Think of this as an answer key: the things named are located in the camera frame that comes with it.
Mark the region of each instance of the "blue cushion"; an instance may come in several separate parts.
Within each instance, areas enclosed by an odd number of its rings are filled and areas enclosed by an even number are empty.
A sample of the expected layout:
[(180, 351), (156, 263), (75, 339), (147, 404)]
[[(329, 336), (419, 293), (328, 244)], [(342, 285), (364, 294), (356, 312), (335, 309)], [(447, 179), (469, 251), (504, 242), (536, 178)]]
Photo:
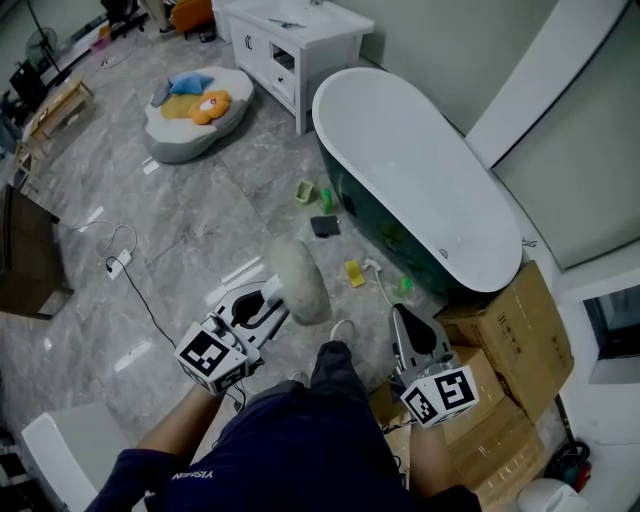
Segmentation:
[(180, 73), (169, 80), (171, 94), (202, 94), (204, 88), (213, 82), (213, 78), (195, 71)]

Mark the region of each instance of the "cabinet door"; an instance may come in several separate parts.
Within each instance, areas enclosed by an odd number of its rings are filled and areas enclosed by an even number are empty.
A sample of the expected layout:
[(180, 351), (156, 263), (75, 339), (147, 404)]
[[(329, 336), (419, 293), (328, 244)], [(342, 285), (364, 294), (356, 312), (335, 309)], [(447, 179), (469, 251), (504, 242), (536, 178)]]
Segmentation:
[(263, 85), (269, 83), (269, 42), (262, 31), (231, 18), (233, 53), (238, 67), (255, 76)]

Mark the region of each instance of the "white power adapter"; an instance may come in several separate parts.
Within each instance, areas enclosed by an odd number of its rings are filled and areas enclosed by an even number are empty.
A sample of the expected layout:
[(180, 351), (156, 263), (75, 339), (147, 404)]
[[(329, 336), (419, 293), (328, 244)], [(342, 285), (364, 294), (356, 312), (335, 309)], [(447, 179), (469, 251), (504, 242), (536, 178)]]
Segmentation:
[(124, 267), (131, 263), (131, 253), (126, 249), (120, 253), (117, 260), (110, 259), (107, 267), (107, 273), (112, 281), (122, 273)]

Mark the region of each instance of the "marble floor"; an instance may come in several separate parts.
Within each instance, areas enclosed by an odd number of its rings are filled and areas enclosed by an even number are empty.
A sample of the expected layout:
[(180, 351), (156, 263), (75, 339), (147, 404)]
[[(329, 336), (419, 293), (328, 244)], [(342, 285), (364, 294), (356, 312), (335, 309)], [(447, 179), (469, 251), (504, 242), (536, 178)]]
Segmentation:
[[(101, 401), (135, 444), (192, 386), (129, 281), (111, 281), (105, 271), (108, 256), (131, 247), (131, 233), (118, 231), (106, 247), (108, 226), (83, 233), (68, 228), (83, 224), (98, 207), (104, 208), (101, 219), (135, 228), (129, 274), (160, 325), (178, 341), (215, 305), (224, 276), (266, 254), (274, 237), (303, 240), (326, 280), (332, 321), (309, 328), (287, 320), (265, 346), (266, 365), (245, 380), (247, 393), (296, 371), (310, 372), (333, 323), (345, 317), (360, 334), (357, 370), (375, 387), (394, 366), (388, 306), (373, 279), (352, 288), (344, 262), (377, 260), (390, 293), (401, 273), (339, 208), (342, 234), (314, 237), (309, 218), (320, 214), (319, 207), (297, 204), (294, 192), (301, 178), (329, 187), (315, 134), (298, 136), (294, 118), (256, 85), (255, 100), (232, 135), (196, 161), (160, 165), (145, 175), (143, 108), (158, 80), (234, 62), (231, 46), (219, 40), (202, 44), (196, 37), (154, 39), (149, 31), (135, 32), (78, 67), (95, 93), (97, 110), (80, 113), (54, 136), (38, 192), (28, 194), (62, 219), (57, 233), (75, 295), (50, 322), (0, 314), (2, 412), (10, 430), (17, 435), (45, 411)], [(101, 62), (112, 58), (103, 69)], [(410, 301), (427, 314), (439, 308), (418, 290)], [(142, 344), (148, 350), (125, 365)], [(207, 436), (209, 446), (235, 414), (232, 405), (225, 399)]]

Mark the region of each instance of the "orange plush toy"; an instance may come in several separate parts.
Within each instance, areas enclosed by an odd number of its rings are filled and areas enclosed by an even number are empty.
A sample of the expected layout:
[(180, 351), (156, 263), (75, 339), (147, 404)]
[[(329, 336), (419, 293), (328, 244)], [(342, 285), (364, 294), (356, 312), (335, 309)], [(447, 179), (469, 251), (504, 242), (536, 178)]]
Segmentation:
[(196, 124), (209, 124), (212, 119), (218, 119), (231, 103), (231, 96), (227, 91), (206, 92), (200, 101), (189, 107), (189, 115)]

